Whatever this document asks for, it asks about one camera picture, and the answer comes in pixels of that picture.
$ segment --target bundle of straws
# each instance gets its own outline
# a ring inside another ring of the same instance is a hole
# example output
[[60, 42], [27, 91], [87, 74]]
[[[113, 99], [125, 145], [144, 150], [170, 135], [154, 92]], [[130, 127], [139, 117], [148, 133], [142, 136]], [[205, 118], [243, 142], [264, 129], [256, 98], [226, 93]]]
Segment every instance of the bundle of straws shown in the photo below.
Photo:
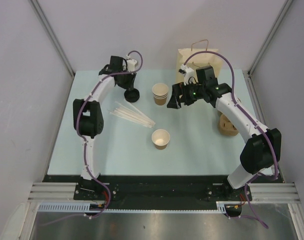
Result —
[[118, 116], [120, 118], [126, 119], [128, 121], [131, 121], [133, 123], [140, 124], [142, 126], [145, 126], [147, 128], [152, 128], [155, 125], [155, 122], [151, 120], [149, 117], [147, 117], [144, 113], [142, 113], [137, 107], [132, 105], [130, 102], [125, 102], [133, 108], [133, 110], [130, 110], [128, 107], [125, 107], [118, 101], [117, 103], [119, 107], [117, 107], [114, 111], [110, 111], [110, 114]]

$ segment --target cable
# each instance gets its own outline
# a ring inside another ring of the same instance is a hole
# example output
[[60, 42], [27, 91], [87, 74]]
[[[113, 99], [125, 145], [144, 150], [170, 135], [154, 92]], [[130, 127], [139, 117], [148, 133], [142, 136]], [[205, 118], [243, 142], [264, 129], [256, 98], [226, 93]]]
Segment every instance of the cable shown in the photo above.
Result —
[[240, 216], [240, 217], [234, 217], [234, 218], [248, 218], [248, 219], [255, 219], [257, 221], [259, 221], [263, 227], [265, 227], [266, 229], [268, 229], [268, 225], [266, 223], [264, 223], [259, 217], [258, 215], [256, 214], [256, 212], [254, 211], [254, 208], [252, 207], [250, 201], [249, 201], [249, 198], [246, 194], [247, 192], [247, 186], [248, 184], [250, 184], [252, 181], [254, 181], [258, 176], [264, 176], [266, 178], [269, 178], [271, 181], [274, 181], [277, 179], [277, 176], [278, 176], [278, 171], [277, 171], [277, 159], [276, 159], [276, 155], [275, 155], [275, 152], [274, 152], [274, 149], [273, 149], [273, 146], [272, 146], [272, 143], [270, 141], [270, 139], [268, 139], [267, 135], [265, 134], [265, 132], [263, 131], [263, 129], [257, 124], [257, 122], [246, 112], [246, 110], [244, 108], [242, 108], [238, 102], [236, 101], [235, 99], [235, 95], [234, 95], [234, 87], [235, 87], [235, 76], [234, 76], [234, 70], [233, 70], [233, 67], [231, 65], [231, 63], [221, 54], [217, 53], [217, 52], [214, 52], [214, 51], [198, 51], [194, 54], [192, 54], [190, 57], [187, 58], [187, 60], [185, 61], [184, 65], [186, 65], [188, 63], [188, 61], [194, 57], [195, 55], [197, 54], [214, 54], [214, 55], [217, 55], [219, 56], [220, 58], [222, 58], [226, 63], [227, 65], [229, 66], [230, 70], [231, 70], [231, 74], [232, 74], [232, 93], [231, 93], [231, 96], [232, 96], [232, 100], [235, 104], [235, 106], [237, 108], [240, 109], [240, 111], [253, 123], [254, 127], [258, 129], [258, 131], [264, 136], [269, 148], [270, 148], [270, 151], [271, 151], [271, 154], [272, 154], [272, 157], [273, 157], [273, 163], [274, 163], [274, 175], [269, 177], [269, 176], [266, 176], [262, 173], [258, 173], [256, 174], [253, 178], [251, 178], [244, 186], [244, 191], [245, 191], [245, 197], [246, 197], [246, 200], [248, 201], [248, 205], [249, 207], [251, 208], [253, 214], [255, 215], [255, 217], [253, 216]]
[[83, 110], [84, 110], [84, 107], [86, 106], [86, 104], [88, 103], [88, 101], [91, 99], [92, 95], [95, 93], [95, 91], [97, 90], [97, 88], [99, 87], [99, 85], [100, 85], [104, 80], [106, 80], [107, 78], [112, 77], [112, 76], [133, 74], [133, 73], [138, 72], [138, 71], [142, 68], [142, 65], [143, 65], [143, 57], [142, 57], [142, 55], [141, 55], [138, 51], [136, 51], [136, 50], [130, 51], [127, 55], [130, 55], [131, 53], [137, 53], [137, 54], [140, 56], [140, 58], [141, 58], [141, 64], [140, 64], [140, 66], [139, 66], [136, 70], [134, 70], [134, 71], [128, 71], [128, 72], [115, 72], [115, 73], [111, 73], [111, 74], [109, 74], [109, 75], [103, 77], [103, 78], [96, 84], [96, 86], [94, 87], [94, 89], [91, 91], [91, 94], [86, 98], [86, 100], [84, 101], [84, 103], [83, 103], [83, 105], [81, 106], [81, 108], [80, 108], [80, 110], [79, 110], [79, 112], [78, 112], [78, 115], [77, 115], [77, 120], [76, 120], [76, 132], [77, 132], [77, 135], [80, 136], [80, 137], [84, 140], [84, 142], [85, 142], [85, 143], [84, 143], [84, 155], [83, 155], [83, 157], [84, 157], [84, 164], [85, 164], [85, 166], [86, 166], [86, 171], [87, 171], [88, 174], [91, 176], [91, 178], [92, 178], [95, 182], [97, 182], [98, 184], [100, 184], [101, 186], [103, 186], [103, 187], [106, 189], [107, 193], [108, 193], [108, 200], [107, 200], [107, 203], [105, 204], [104, 208], [103, 208], [100, 212], [98, 212], [96, 215], [91, 216], [90, 219], [98, 217], [98, 216], [99, 216], [100, 214], [102, 214], [102, 212], [108, 207], [108, 205], [110, 204], [110, 201], [111, 201], [111, 192], [110, 192], [109, 188], [108, 188], [105, 184], [103, 184], [101, 181], [97, 180], [97, 179], [93, 176], [91, 170], [89, 169], [89, 166], [88, 166], [88, 163], [87, 163], [87, 159], [86, 159], [87, 140], [86, 140], [86, 138], [85, 138], [83, 135], [81, 135], [81, 133], [80, 133], [80, 131], [79, 131], [80, 119], [81, 119], [81, 115], [82, 115], [82, 112], [83, 112]]
[[48, 225], [51, 225], [51, 224], [54, 224], [54, 223], [58, 223], [58, 222], [60, 222], [62, 220], [69, 219], [71, 217], [80, 217], [80, 216], [84, 217], [84, 214], [78, 213], [78, 214], [67, 215], [67, 216], [61, 217], [59, 219], [56, 219], [56, 220], [53, 220], [53, 221], [49, 221], [47, 223], [40, 224], [40, 227], [46, 227]]
[[241, 198], [241, 206], [243, 206], [246, 203], [246, 200], [241, 193], [240, 193], [240, 198]]
[[188, 79], [188, 83], [189, 83], [189, 84], [190, 84], [190, 83], [193, 83], [192, 81], [190, 81], [191, 79], [194, 79], [194, 81], [197, 82], [196, 79], [195, 79], [195, 77], [192, 76], [192, 77], [190, 77], [190, 78]]

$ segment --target white wall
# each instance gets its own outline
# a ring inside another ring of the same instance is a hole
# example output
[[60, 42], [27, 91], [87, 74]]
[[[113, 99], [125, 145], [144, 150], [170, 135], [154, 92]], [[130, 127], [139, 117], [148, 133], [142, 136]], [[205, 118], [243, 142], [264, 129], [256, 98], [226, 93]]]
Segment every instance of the white wall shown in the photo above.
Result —
[[293, 2], [253, 81], [269, 126], [282, 133], [281, 170], [304, 207], [304, 0]]
[[144, 67], [175, 68], [178, 48], [208, 38], [247, 70], [284, 0], [40, 0], [75, 70], [136, 49]]
[[0, 234], [41, 180], [71, 81], [29, 2], [0, 1]]

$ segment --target metal floor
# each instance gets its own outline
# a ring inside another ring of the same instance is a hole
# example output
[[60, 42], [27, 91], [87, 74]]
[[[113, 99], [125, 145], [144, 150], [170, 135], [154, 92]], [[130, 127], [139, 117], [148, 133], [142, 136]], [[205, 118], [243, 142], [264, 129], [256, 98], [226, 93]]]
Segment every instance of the metal floor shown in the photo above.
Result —
[[[269, 229], [250, 219], [228, 220], [223, 214], [105, 213], [92, 220], [74, 213], [39, 212], [31, 240], [296, 240], [287, 204], [254, 205]], [[253, 215], [247, 205], [243, 215]]]

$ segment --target white paper cup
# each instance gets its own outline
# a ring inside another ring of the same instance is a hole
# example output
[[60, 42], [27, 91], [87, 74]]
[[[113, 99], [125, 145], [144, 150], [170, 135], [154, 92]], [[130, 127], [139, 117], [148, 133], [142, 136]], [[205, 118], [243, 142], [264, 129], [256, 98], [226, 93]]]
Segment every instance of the white paper cup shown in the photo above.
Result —
[[163, 97], [168, 94], [168, 86], [164, 83], [157, 83], [153, 86], [152, 92], [156, 97]]
[[167, 130], [158, 129], [152, 134], [152, 141], [157, 149], [163, 150], [170, 142], [170, 134]]

